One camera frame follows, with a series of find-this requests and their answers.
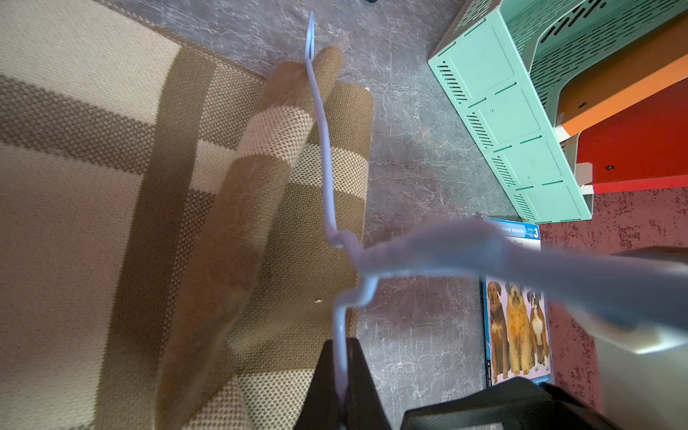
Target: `golden shaggy dog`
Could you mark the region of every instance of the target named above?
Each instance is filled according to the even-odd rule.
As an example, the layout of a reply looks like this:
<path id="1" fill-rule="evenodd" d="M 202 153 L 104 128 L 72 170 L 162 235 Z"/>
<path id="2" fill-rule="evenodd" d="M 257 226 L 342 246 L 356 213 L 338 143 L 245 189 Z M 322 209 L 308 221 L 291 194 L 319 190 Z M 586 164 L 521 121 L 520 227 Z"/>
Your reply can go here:
<path id="1" fill-rule="evenodd" d="M 528 318 L 523 287 L 507 283 L 506 336 L 509 341 L 509 363 L 514 375 L 524 375 L 535 366 L 535 334 Z"/>

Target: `gray floor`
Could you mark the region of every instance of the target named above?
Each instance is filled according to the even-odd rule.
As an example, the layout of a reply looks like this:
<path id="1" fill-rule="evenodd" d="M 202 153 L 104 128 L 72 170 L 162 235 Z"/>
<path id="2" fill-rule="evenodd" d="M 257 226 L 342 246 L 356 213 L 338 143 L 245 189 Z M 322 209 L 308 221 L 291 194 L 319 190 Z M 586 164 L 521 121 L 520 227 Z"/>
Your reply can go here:
<path id="1" fill-rule="evenodd" d="M 370 88 L 375 127 L 366 244 L 457 216 L 516 212 L 426 63 L 462 0 L 114 0 L 262 74 L 316 48 L 345 53 L 341 78 Z M 361 312 L 358 336 L 393 428 L 406 409 L 484 388 L 476 279 L 393 279 Z"/>

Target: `book cover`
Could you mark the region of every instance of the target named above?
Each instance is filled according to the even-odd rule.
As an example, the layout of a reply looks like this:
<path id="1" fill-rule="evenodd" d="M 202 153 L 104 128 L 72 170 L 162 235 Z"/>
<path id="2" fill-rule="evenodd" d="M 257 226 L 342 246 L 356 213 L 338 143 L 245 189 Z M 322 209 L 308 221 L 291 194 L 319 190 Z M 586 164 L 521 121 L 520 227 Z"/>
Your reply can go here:
<path id="1" fill-rule="evenodd" d="M 518 246 L 540 249 L 540 228 L 534 224 L 484 218 Z M 544 295 L 528 286 L 485 276 L 487 385 L 521 376 L 534 383 L 550 382 L 550 337 Z"/>

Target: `rolled rug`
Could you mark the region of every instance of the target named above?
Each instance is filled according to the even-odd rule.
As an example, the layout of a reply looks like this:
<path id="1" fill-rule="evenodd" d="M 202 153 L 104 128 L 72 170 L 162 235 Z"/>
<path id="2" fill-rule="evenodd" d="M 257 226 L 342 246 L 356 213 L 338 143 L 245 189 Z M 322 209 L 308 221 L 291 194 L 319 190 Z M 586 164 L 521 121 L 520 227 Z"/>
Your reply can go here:
<path id="1" fill-rule="evenodd" d="M 314 70 L 331 111 L 343 227 L 361 236 L 372 98 L 355 85 L 332 92 L 341 63 L 341 52 L 327 47 Z M 233 422 L 248 414 L 257 428 L 288 428 L 298 417 L 322 342 L 330 337 L 334 296 L 356 284 L 343 251 L 325 240 L 313 124 L 305 67 L 280 64 L 186 266 L 162 359 L 158 428 L 179 428 L 213 395 L 219 400 L 190 425 L 217 416 L 218 407 L 231 410 Z M 236 404 L 218 405 L 227 399 Z"/>

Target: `ventilation slot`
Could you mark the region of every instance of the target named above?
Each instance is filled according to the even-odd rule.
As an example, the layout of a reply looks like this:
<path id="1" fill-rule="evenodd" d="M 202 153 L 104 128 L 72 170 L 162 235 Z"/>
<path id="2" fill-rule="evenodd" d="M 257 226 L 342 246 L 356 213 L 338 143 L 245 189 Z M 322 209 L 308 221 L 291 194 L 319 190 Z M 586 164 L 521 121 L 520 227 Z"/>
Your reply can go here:
<path id="1" fill-rule="evenodd" d="M 540 98 L 542 106 L 547 108 L 551 91 L 561 91 L 561 82 L 567 81 L 568 76 L 579 73 L 581 68 L 597 62 L 611 52 L 623 47 L 630 38 L 634 40 L 638 35 L 647 32 L 647 26 L 654 27 L 653 22 L 660 14 L 674 6 L 680 0 L 644 0 L 627 9 L 620 15 L 602 17 L 583 33 L 561 46 L 549 50 L 543 56 L 536 56 L 530 71 L 530 78 Z M 603 9 L 606 1 L 587 0 L 575 8 L 567 16 L 571 18 L 567 24 L 577 30 L 585 27 L 590 20 L 597 19 L 594 11 Z M 560 19 L 545 33 L 541 43 L 555 37 L 563 29 L 565 18 Z M 558 37 L 570 37 L 567 31 Z"/>
<path id="2" fill-rule="evenodd" d="M 478 140 L 477 143 L 481 147 L 490 149 L 495 146 L 490 139 L 490 136 L 488 136 L 487 130 L 485 130 L 485 127 L 483 127 L 482 122 L 480 122 L 478 117 L 475 115 L 475 112 L 471 112 L 471 115 L 467 115 L 466 119 L 469 121 L 469 124 L 471 125 L 471 128 L 473 129 L 473 132 Z"/>
<path id="3" fill-rule="evenodd" d="M 459 86 L 456 80 L 456 76 L 451 72 L 448 65 L 439 65 L 437 68 L 440 70 L 440 75 L 444 84 L 447 86 L 447 91 L 449 91 L 450 97 L 453 98 L 459 105 L 466 100 L 468 100 Z"/>
<path id="4" fill-rule="evenodd" d="M 521 211 L 521 218 L 530 221 L 534 220 L 535 216 L 533 216 L 533 211 L 530 209 L 530 205 L 526 201 L 526 198 L 523 197 L 522 194 L 514 194 L 512 197 L 514 197 L 514 201 L 516 202 L 516 209 L 520 209 Z"/>
<path id="5" fill-rule="evenodd" d="M 509 170 L 506 168 L 506 164 L 502 161 L 502 157 L 493 157 L 492 164 L 495 167 L 495 172 L 497 172 L 506 185 L 516 185 L 511 173 L 509 173 Z"/>
<path id="6" fill-rule="evenodd" d="M 524 10 L 525 13 L 518 14 L 506 24 L 509 28 L 511 36 L 513 37 L 514 44 L 521 55 L 523 55 L 524 51 L 526 50 L 526 45 L 528 42 L 539 36 L 540 29 L 542 29 L 542 26 L 545 23 L 552 23 L 552 27 L 545 32 L 543 38 L 541 39 L 543 43 L 548 37 L 551 37 L 552 33 L 555 32 L 555 30 L 561 25 L 561 21 L 557 21 L 557 19 L 561 17 L 561 0 L 531 1 L 531 3 L 532 6 L 537 7 L 529 7 L 528 9 Z M 578 11 L 580 10 L 580 7 L 581 5 L 574 10 Z M 569 21 L 566 25 L 567 28 L 569 28 L 572 25 L 571 21 Z"/>

